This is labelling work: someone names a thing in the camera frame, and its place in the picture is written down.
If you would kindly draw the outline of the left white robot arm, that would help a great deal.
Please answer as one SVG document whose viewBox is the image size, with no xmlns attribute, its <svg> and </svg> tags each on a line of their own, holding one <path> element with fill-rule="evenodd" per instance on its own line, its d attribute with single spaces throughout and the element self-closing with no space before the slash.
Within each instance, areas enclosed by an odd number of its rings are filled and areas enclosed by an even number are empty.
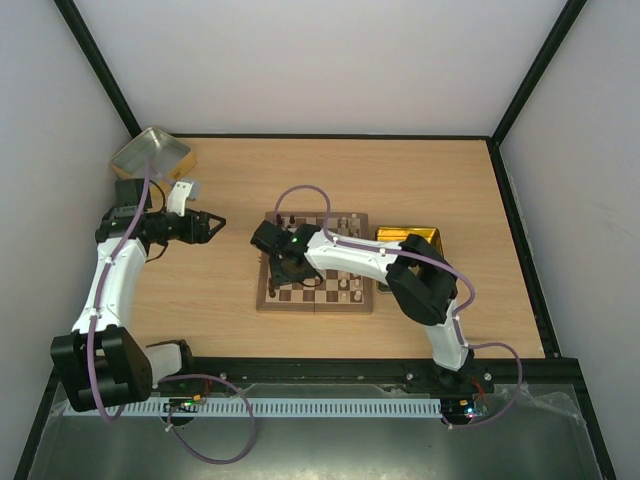
<svg viewBox="0 0 640 480">
<path fill-rule="evenodd" d="M 225 224 L 223 217 L 192 209 L 135 215 L 131 207 L 113 207 L 103 216 L 95 232 L 97 265 L 85 306 L 71 332 L 55 337 L 50 347 L 75 411 L 145 401 L 160 380 L 191 370 L 186 341 L 141 347 L 133 338 L 128 327 L 134 293 L 151 246 L 206 244 Z"/>
</svg>

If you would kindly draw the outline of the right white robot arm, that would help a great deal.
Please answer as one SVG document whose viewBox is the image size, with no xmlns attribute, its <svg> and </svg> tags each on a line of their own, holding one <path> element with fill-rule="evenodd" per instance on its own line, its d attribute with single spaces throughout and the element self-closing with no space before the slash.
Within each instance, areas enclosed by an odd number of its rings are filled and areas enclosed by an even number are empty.
<svg viewBox="0 0 640 480">
<path fill-rule="evenodd" d="M 250 243 L 268 257 L 275 286 L 300 283 L 323 270 L 388 286 L 401 311 L 424 326 L 438 365 L 438 384 L 455 392 L 470 381 L 470 347 L 458 317 L 475 299 L 475 291 L 423 237 L 410 234 L 400 242 L 381 242 L 331 232 L 327 222 L 287 228 L 264 220 Z"/>
</svg>

